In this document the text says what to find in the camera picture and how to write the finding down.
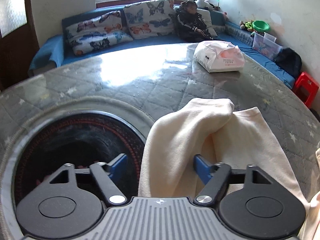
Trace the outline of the black round induction cooktop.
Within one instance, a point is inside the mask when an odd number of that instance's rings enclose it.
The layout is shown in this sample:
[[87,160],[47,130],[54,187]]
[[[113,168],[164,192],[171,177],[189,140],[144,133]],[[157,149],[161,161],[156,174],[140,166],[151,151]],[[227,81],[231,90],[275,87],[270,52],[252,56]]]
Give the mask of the black round induction cooktop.
[[127,198],[138,194],[145,138],[130,123],[98,113],[81,113],[56,120],[40,129],[26,144],[14,179],[15,202],[39,186],[62,165],[89,168],[127,156],[116,186]]

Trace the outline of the dark wooden door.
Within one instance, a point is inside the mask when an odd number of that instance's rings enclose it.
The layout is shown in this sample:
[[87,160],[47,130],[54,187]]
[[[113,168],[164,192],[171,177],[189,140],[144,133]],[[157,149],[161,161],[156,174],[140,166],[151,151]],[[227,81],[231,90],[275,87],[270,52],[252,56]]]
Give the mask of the dark wooden door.
[[1,90],[28,78],[38,50],[31,0],[1,0]]

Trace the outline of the clear plastic storage box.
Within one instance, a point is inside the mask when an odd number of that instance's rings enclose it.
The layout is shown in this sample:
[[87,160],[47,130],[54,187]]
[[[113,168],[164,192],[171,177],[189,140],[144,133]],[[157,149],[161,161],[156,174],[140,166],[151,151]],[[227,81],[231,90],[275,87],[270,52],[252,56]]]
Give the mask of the clear plastic storage box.
[[273,61],[283,47],[266,36],[255,33],[252,48],[264,57]]

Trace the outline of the seated child dark clothes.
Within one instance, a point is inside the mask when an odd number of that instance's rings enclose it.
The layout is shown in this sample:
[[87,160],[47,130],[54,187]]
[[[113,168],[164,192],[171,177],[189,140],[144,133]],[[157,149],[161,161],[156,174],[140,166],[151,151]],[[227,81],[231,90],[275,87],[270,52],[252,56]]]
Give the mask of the seated child dark clothes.
[[184,1],[176,10],[175,25],[178,36],[185,42],[198,43],[213,40],[194,1]]

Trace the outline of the white pillow on sofa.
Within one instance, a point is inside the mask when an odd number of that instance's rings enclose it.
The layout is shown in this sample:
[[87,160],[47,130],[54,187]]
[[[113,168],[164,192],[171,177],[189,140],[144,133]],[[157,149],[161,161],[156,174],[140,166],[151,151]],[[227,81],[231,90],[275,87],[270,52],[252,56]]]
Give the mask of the white pillow on sofa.
[[209,10],[204,10],[204,9],[197,9],[197,12],[201,15],[203,22],[205,23],[206,31],[210,33],[212,37],[217,37],[217,33],[213,28],[212,25],[212,20],[211,20],[211,15]]

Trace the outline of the butterfly cushion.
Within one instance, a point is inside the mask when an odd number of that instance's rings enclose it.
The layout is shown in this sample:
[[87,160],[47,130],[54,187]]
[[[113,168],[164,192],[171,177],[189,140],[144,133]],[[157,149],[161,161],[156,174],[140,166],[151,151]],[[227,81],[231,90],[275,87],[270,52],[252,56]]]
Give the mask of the butterfly cushion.
[[135,40],[166,36],[175,32],[174,0],[150,0],[123,9],[128,30]]
[[76,56],[133,41],[124,31],[119,10],[68,26],[66,37]]

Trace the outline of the cream knit garment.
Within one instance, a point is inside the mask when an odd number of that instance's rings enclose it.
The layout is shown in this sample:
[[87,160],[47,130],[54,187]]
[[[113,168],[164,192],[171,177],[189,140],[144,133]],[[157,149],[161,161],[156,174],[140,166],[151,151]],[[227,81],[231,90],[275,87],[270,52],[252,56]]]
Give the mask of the cream knit garment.
[[211,163],[243,169],[258,165],[297,197],[306,209],[300,239],[319,239],[319,195],[306,200],[276,136],[257,107],[235,111],[229,99],[190,100],[158,119],[143,152],[141,197],[195,197],[203,188],[193,168],[201,155]]

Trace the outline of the white plush toy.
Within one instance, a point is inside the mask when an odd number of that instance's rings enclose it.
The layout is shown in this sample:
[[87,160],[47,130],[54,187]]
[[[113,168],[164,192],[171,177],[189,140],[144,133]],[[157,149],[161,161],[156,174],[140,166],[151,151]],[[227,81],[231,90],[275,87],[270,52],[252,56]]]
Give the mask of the white plush toy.
[[214,6],[211,3],[209,3],[208,0],[194,0],[194,2],[200,9],[206,9],[210,11],[215,10]]

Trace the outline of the blue corner sofa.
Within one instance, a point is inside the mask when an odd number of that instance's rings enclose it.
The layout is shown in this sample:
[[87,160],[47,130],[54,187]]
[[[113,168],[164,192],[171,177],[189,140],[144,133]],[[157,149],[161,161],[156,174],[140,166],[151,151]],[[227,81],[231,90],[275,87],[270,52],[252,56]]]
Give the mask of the blue corner sofa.
[[[266,68],[269,72],[275,75],[279,80],[281,80],[289,89],[292,89],[295,83],[295,78],[289,74],[288,71],[281,69],[272,60],[268,59],[264,55],[260,54],[258,51],[252,48],[253,38],[250,37],[249,33],[241,30],[236,24],[225,20],[221,12],[218,11],[208,11],[205,13],[210,14],[210,20],[212,21],[214,30],[217,33],[217,39],[238,46],[243,53],[245,53],[250,58],[254,59]],[[63,66],[75,61],[100,55],[103,53],[137,48],[144,46],[153,46],[160,44],[175,44],[183,43],[184,41],[179,38],[176,34],[169,34],[165,36],[153,36],[144,39],[133,40],[130,42],[124,42],[119,45],[111,46],[109,48],[93,51],[85,55],[77,56],[73,53],[71,46],[67,41],[67,33],[63,32],[61,35],[55,35],[49,38],[45,44],[39,49],[34,58],[31,61],[28,74],[29,76],[34,76],[41,74],[43,72],[49,71],[56,67]]]

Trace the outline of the green plastic bowl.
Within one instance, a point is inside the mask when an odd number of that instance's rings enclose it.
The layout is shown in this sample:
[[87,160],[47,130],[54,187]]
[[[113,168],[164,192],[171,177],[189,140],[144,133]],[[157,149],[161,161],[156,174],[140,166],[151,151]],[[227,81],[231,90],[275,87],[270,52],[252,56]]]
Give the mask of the green plastic bowl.
[[270,30],[270,25],[261,20],[255,20],[252,22],[253,29],[258,33],[264,33]]

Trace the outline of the red plastic stool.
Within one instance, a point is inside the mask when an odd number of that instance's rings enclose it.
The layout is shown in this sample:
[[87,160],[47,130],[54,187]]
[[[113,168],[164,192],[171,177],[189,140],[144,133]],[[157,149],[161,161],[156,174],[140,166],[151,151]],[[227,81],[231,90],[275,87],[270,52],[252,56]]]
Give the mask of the red plastic stool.
[[308,108],[311,108],[318,90],[319,83],[307,72],[301,72],[293,87],[293,92]]

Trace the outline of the butterfly cushion left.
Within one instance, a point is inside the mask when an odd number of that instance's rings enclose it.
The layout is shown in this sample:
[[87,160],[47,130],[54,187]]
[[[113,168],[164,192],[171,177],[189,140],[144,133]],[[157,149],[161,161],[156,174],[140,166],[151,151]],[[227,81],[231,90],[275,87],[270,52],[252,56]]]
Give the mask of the butterfly cushion left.
[[124,31],[119,10],[68,26],[66,37],[76,56],[133,41]]

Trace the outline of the butterfly cushion right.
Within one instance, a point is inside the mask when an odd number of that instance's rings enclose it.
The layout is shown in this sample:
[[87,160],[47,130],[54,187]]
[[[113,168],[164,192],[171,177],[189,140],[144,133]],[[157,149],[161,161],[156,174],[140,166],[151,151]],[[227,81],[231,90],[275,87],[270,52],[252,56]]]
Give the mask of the butterfly cushion right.
[[123,9],[128,30],[135,40],[166,36],[175,32],[174,0],[150,0]]

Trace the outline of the black backpack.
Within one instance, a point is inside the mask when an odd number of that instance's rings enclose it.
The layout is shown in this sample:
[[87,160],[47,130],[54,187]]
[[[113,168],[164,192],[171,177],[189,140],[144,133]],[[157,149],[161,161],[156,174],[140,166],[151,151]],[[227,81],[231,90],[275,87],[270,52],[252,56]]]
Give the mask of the black backpack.
[[301,57],[291,48],[282,48],[273,59],[274,63],[294,79],[299,77],[302,68]]

